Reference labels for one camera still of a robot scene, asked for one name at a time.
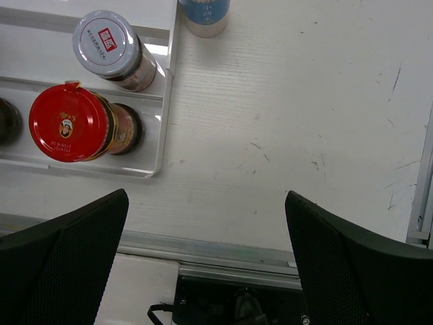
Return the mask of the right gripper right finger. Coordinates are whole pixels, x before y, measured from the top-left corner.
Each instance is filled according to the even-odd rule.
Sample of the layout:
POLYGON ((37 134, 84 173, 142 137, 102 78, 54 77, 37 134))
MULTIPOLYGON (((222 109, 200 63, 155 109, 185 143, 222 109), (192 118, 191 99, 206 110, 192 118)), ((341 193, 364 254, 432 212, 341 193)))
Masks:
POLYGON ((286 220, 311 324, 431 324, 432 251, 288 192, 286 220))

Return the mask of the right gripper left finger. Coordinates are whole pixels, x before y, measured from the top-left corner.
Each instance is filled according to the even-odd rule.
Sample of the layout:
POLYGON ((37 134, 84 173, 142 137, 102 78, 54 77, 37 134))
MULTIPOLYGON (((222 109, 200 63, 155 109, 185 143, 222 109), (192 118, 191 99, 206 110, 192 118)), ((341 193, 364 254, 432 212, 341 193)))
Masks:
POLYGON ((119 189, 1 237, 1 323, 93 324, 128 209, 119 189))

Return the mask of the red-lid chili sauce jar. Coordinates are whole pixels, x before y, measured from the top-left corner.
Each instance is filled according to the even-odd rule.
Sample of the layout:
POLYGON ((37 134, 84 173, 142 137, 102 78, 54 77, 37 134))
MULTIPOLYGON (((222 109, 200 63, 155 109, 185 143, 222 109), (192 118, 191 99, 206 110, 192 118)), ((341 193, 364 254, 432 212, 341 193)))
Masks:
POLYGON ((77 163, 133 151, 145 134, 139 114, 76 82, 50 87, 33 102, 28 127, 48 157, 77 163))
POLYGON ((1 145, 16 141, 22 132, 22 117, 11 102, 1 98, 1 145))

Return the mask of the short white-lid jar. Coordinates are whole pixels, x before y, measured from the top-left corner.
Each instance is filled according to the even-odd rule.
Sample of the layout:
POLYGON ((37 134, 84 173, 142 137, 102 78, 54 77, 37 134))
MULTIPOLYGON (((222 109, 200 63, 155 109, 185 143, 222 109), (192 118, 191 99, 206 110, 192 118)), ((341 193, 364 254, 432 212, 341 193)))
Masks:
POLYGON ((85 15, 74 29, 72 47, 86 70, 127 91, 144 90, 156 76, 155 58, 117 13, 97 10, 85 15))

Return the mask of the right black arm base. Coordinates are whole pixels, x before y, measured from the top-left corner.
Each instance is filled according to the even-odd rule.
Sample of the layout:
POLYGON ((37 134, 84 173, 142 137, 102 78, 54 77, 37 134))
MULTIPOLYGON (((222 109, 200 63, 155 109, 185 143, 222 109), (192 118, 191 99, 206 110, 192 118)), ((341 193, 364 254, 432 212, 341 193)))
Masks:
POLYGON ((152 324, 158 312, 173 324, 312 324, 301 290, 179 276, 173 303, 149 307, 152 324))

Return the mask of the white divided organizer tray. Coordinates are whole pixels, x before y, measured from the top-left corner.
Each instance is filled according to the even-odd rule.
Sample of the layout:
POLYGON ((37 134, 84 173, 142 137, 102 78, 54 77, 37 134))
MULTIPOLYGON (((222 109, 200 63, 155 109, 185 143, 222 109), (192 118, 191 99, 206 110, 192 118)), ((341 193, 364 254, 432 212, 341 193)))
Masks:
POLYGON ((55 172, 116 175, 147 179, 159 172, 168 124, 172 79, 180 31, 176 1, 2 1, 1 97, 22 118, 44 90, 80 81, 111 102, 133 108, 145 133, 132 152, 77 163, 58 162, 43 154, 23 128, 12 144, 1 147, 1 163, 10 167, 55 172), (138 93, 125 91, 85 70, 72 50, 72 33, 89 12, 105 9, 130 23, 156 59, 152 84, 138 93))

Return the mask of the right tall silver-capped shaker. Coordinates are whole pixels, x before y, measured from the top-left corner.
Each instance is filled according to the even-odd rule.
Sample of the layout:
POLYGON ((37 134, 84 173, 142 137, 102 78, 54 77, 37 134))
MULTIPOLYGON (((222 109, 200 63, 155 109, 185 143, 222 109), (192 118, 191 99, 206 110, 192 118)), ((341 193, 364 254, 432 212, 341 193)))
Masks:
POLYGON ((225 29, 230 3, 230 0, 179 0, 187 29, 201 38, 215 37, 225 29))

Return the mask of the aluminium right rail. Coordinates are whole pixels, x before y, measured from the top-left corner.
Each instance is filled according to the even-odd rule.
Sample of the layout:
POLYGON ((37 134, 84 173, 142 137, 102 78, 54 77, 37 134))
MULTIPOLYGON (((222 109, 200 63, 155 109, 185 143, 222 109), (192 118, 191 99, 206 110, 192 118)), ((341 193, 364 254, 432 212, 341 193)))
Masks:
POLYGON ((426 126, 406 243, 432 250, 432 109, 426 126))

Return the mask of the aluminium rail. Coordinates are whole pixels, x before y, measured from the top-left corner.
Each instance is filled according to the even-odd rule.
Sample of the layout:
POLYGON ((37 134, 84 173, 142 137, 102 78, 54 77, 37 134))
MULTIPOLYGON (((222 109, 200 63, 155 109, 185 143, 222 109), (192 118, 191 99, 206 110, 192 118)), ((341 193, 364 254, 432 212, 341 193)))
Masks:
POLYGON ((406 243, 432 250, 432 109, 426 126, 406 243))
POLYGON ((118 252, 177 262, 182 276, 302 289, 290 251, 125 230, 118 252))

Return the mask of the aluminium front rail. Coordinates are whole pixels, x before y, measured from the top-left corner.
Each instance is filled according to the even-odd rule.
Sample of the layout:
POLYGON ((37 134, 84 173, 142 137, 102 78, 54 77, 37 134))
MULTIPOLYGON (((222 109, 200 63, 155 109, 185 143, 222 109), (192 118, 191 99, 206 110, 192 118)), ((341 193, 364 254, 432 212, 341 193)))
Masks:
POLYGON ((177 262, 182 276, 302 289, 290 251, 125 230, 118 252, 177 262))

